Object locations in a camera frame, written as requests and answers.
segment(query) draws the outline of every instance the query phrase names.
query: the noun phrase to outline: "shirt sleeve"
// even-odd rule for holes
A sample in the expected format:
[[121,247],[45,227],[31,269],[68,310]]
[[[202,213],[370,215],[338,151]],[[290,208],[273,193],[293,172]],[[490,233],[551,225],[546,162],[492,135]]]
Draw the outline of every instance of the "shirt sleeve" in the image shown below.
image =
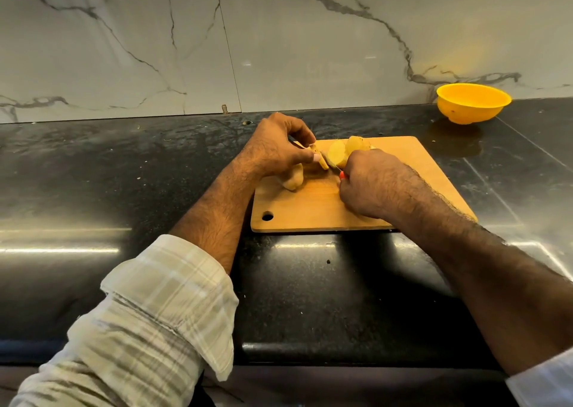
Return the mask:
[[205,364],[227,378],[238,299],[206,252],[162,235],[101,288],[104,301],[76,320],[11,406],[187,405]]
[[507,385],[521,407],[573,406],[573,348],[512,376]]

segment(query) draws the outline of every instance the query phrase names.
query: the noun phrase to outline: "person's right hand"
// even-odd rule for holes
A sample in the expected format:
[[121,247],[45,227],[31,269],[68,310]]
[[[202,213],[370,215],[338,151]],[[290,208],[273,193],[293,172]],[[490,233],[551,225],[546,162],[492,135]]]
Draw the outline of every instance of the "person's right hand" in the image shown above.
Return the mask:
[[414,196],[430,191],[426,182],[398,158],[380,149],[350,154],[340,181],[340,198],[353,212],[395,225],[414,207]]

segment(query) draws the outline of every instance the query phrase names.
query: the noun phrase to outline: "plastic bowl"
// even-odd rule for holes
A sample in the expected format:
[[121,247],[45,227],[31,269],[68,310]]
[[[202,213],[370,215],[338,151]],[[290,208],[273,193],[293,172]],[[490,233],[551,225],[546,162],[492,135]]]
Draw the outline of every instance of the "plastic bowl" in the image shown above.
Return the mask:
[[487,121],[511,102],[511,96],[489,85],[453,83],[438,87],[438,108],[454,123]]

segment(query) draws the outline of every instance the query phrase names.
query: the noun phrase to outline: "black granite countertop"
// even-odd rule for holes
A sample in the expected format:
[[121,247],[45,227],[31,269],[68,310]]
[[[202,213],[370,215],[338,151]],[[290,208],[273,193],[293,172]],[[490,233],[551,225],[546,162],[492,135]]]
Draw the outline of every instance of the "black granite countertop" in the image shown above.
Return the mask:
[[[570,110],[573,99],[516,101],[471,126],[434,105],[291,114],[317,138],[418,137],[483,226],[569,275]],[[167,232],[267,114],[1,125],[0,363],[51,357],[104,276]],[[497,369],[463,303],[398,232],[245,228],[232,279],[236,363]]]

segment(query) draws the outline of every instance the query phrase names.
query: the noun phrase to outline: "forearm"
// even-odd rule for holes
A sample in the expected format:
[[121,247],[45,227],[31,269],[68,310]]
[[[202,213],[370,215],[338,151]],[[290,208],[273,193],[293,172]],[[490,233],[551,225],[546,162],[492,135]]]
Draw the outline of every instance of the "forearm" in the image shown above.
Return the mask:
[[170,231],[202,248],[229,273],[249,200],[260,173],[242,152]]
[[502,367],[515,374],[573,345],[573,286],[429,190],[395,226],[440,267]]

